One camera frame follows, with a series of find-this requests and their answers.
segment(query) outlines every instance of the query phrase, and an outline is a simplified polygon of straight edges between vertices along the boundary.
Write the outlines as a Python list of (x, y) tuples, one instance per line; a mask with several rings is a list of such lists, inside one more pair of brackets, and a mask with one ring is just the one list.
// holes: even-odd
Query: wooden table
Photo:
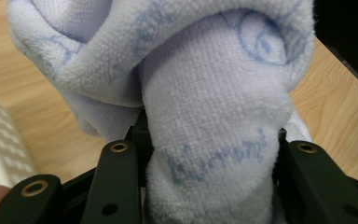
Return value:
[[(0, 0), (0, 104), (12, 115), (40, 173), (63, 182), (94, 167), (104, 140), (82, 133), (61, 96), (12, 45)], [(316, 41), (310, 70), (292, 92), (314, 142), (358, 179), (358, 80)]]

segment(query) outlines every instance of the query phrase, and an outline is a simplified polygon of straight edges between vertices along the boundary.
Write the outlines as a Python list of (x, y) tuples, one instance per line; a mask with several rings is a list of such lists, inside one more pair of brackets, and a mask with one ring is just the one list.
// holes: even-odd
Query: towel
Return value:
[(148, 222), (270, 223), (278, 131), (301, 121), (288, 92), (310, 63), (311, 10), (310, 0), (12, 0), (7, 15), (14, 44), (86, 132), (122, 138), (145, 107)]

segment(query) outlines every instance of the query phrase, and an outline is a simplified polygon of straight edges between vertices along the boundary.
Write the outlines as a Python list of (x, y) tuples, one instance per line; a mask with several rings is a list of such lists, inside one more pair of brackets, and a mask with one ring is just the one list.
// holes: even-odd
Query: white plastic object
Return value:
[(11, 116), (0, 106), (0, 185), (13, 187), (36, 174), (34, 162), (22, 143)]

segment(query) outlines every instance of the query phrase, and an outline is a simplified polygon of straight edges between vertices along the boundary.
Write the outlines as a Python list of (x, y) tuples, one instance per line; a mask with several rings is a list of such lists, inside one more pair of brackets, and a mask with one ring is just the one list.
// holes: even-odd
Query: white towel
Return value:
[(311, 9), (310, 0), (13, 0), (8, 17), (13, 42), (89, 133), (118, 139), (145, 105), (151, 222), (270, 223), (277, 133), (310, 62)]

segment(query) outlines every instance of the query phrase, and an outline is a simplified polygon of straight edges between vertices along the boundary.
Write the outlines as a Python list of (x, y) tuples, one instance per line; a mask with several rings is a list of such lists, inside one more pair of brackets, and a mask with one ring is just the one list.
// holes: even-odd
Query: cloth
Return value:
[(119, 139), (145, 106), (149, 222), (270, 223), (311, 10), (310, 0), (12, 0), (7, 14), (14, 44), (85, 131)]

